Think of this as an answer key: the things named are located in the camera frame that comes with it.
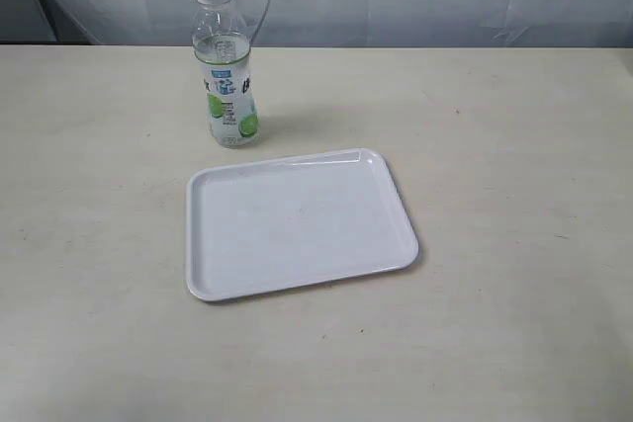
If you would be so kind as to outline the white plastic tray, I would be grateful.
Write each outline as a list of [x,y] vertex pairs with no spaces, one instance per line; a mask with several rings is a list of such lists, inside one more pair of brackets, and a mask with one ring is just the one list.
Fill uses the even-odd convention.
[[199,171],[185,250],[189,292],[219,302],[399,271],[419,243],[386,160],[355,148]]

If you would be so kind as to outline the clear lime drink bottle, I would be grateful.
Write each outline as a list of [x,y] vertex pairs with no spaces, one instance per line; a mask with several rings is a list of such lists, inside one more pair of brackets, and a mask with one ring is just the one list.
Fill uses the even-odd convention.
[[196,1],[192,47],[203,73],[210,131],[220,145],[241,147],[259,131],[247,27],[233,0]]

